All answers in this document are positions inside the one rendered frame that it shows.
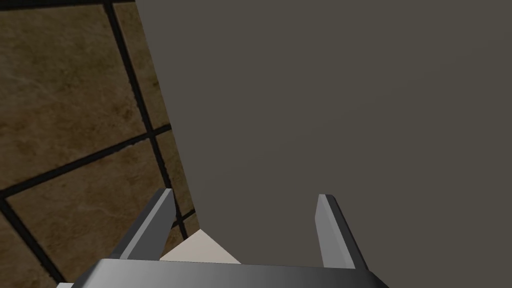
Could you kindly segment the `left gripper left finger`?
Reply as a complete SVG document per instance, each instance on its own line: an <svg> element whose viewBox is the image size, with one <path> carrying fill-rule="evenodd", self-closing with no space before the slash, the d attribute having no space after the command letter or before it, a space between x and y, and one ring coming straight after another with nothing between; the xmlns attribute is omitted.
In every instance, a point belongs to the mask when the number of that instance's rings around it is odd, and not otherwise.
<svg viewBox="0 0 512 288"><path fill-rule="evenodd" d="M171 188L158 189L109 258L159 260L175 217L176 204L173 190Z"/></svg>

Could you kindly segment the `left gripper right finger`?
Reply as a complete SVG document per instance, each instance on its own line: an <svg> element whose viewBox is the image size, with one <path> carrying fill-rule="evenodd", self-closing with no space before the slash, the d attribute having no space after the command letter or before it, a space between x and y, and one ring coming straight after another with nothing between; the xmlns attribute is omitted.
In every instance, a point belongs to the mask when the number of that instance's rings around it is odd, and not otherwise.
<svg viewBox="0 0 512 288"><path fill-rule="evenodd" d="M323 267L368 269L334 195L318 196L314 220Z"/></svg>

